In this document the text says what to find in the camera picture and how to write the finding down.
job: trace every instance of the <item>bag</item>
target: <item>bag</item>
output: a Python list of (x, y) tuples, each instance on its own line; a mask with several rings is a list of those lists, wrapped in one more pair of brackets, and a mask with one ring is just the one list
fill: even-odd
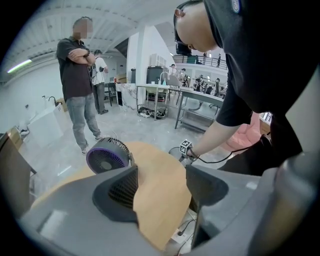
[(90, 77), (93, 79), (96, 77), (97, 75), (97, 67), (96, 67), (96, 64), (93, 63), (91, 66), (88, 67), (89, 69), (89, 74), (90, 74)]
[[(93, 63), (90, 67), (88, 67), (89, 69), (89, 74), (90, 74), (90, 77), (93, 79), (96, 77), (98, 71), (97, 71), (97, 66), (95, 63)], [(100, 67), (99, 68), (99, 72), (103, 72), (105, 69), (103, 67)]]

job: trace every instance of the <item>electric fan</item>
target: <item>electric fan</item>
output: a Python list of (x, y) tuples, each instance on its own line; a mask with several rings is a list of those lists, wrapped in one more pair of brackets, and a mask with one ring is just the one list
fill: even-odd
[(88, 166), (96, 174), (127, 167), (132, 159), (127, 146), (111, 137), (99, 140), (86, 155)]

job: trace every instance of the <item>jeans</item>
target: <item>jeans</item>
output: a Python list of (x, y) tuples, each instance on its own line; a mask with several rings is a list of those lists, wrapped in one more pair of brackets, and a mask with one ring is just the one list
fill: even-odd
[(98, 83), (93, 86), (95, 109), (100, 114), (105, 111), (105, 83)]
[(66, 100), (66, 106), (73, 123), (74, 138), (82, 150), (88, 146), (84, 133), (86, 123), (95, 137), (101, 134), (96, 120), (94, 101), (92, 93), (84, 97), (71, 97)]

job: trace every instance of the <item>faucet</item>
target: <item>faucet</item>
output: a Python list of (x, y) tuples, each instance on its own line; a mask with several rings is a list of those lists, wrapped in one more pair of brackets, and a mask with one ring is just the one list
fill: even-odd
[(55, 106), (58, 106), (59, 103), (56, 101), (56, 98), (53, 97), (53, 96), (49, 97), (48, 102), (50, 101), (51, 98), (53, 98), (53, 100), (54, 100), (54, 105), (55, 105)]
[(169, 78), (169, 76), (170, 76), (169, 73), (168, 73), (167, 71), (163, 71), (163, 72), (160, 74), (160, 80), (159, 80), (160, 85), (161, 85), (161, 76), (162, 76), (163, 73), (167, 73), (167, 74), (168, 74), (168, 80), (170, 80), (170, 78)]

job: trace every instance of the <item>light blue jeans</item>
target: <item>light blue jeans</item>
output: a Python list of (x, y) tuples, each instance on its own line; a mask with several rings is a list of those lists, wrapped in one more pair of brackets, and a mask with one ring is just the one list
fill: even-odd
[(83, 150), (88, 146), (84, 133), (86, 123), (95, 137), (101, 134), (96, 120), (94, 94), (91, 93), (84, 97), (68, 98), (66, 100), (66, 106), (73, 123), (72, 129), (76, 143)]

